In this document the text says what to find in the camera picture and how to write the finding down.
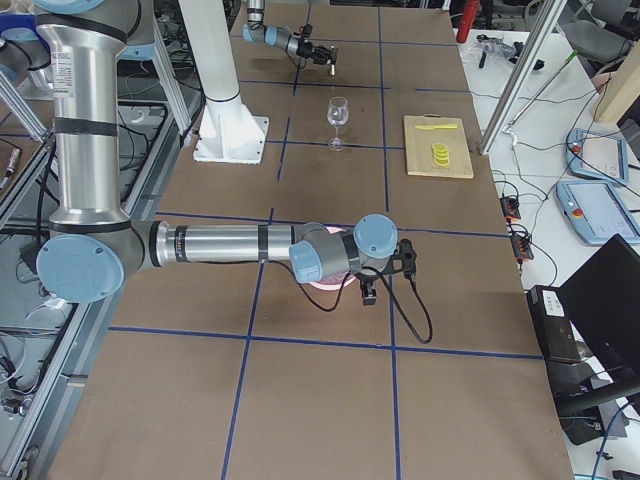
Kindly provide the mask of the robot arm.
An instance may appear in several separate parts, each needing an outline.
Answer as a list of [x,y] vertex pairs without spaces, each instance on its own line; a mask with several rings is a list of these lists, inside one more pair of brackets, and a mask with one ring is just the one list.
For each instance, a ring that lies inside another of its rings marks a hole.
[[313,26],[301,25],[294,32],[286,26],[270,26],[264,23],[265,2],[249,0],[247,2],[247,22],[243,25],[242,36],[246,42],[262,43],[284,51],[291,59],[311,60],[315,65],[334,67],[337,63],[338,49],[315,45],[310,41]]
[[299,284],[356,277],[365,304],[374,282],[413,280],[416,254],[386,216],[371,214],[331,232],[302,225],[178,225],[135,221],[120,197],[117,59],[135,42],[153,44],[153,6],[144,1],[39,1],[38,33],[51,50],[53,131],[60,204],[37,254],[45,288],[73,303],[116,292],[133,273],[169,263],[278,263]]

